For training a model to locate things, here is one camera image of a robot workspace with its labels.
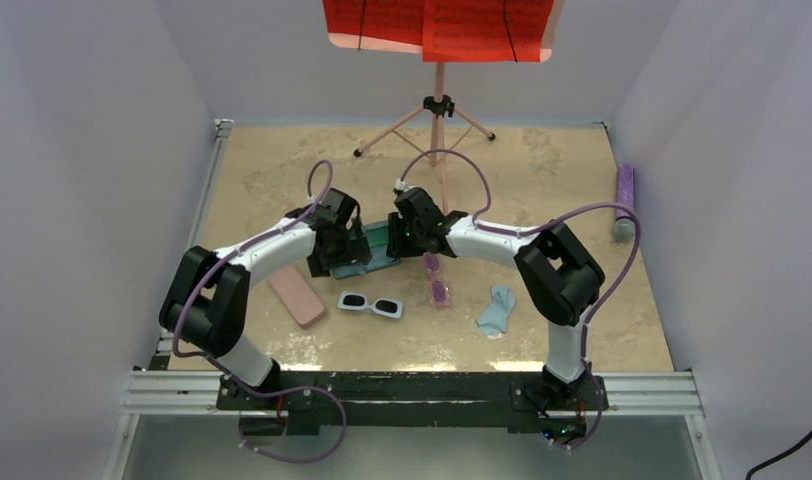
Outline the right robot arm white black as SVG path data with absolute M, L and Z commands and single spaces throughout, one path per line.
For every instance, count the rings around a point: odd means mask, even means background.
M 397 189 L 394 206 L 388 216 L 389 254 L 476 258 L 518 272 L 534 307 L 547 320 L 545 397 L 558 407 L 578 399 L 590 366 L 585 323 L 605 274 L 572 230 L 562 222 L 528 234 L 505 225 L 480 227 L 466 212 L 444 214 L 420 187 Z

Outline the grey glasses case green lining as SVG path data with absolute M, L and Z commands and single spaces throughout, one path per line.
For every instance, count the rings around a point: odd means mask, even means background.
M 370 247 L 370 261 L 367 264 L 356 263 L 334 269 L 332 275 L 335 279 L 343 280 L 363 276 L 398 266 L 401 263 L 399 258 L 394 258 L 387 254 L 389 227 L 386 220 L 365 225 L 364 232 Z

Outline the pink glasses case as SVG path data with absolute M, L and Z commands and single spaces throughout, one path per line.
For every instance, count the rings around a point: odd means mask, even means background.
M 294 266 L 278 270 L 266 281 L 300 328 L 309 328 L 325 316 L 321 298 Z

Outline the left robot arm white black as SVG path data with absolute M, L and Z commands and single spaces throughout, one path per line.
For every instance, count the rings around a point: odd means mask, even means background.
M 314 277 L 365 264 L 371 258 L 359 202 L 330 189 L 319 203 L 289 211 L 271 229 L 230 247 L 189 248 L 182 256 L 158 322 L 196 355 L 215 361 L 242 381 L 241 395 L 254 408 L 279 399 L 278 363 L 245 335 L 249 292 L 300 260 Z

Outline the pink purple sunglasses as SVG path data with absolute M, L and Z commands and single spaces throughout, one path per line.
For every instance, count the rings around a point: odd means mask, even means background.
M 441 260 L 437 254 L 424 253 L 422 256 L 424 267 L 429 279 L 430 304 L 435 309 L 446 308 L 450 305 L 449 287 L 441 276 Z

